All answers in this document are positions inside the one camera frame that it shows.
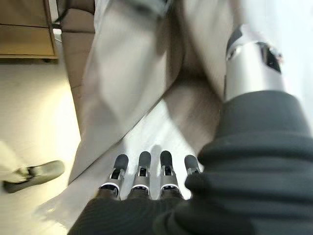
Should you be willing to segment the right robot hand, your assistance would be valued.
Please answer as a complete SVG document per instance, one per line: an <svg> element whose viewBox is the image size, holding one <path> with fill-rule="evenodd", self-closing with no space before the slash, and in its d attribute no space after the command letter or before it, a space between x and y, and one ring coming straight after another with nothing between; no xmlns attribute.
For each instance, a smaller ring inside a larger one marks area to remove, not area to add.
<svg viewBox="0 0 313 235"><path fill-rule="evenodd" d="M126 200L101 186L71 235L310 235L313 139L298 99L283 84L280 57L247 24L226 48L221 119L213 141L186 158L184 200L161 154L158 200L143 186Z"/></svg>

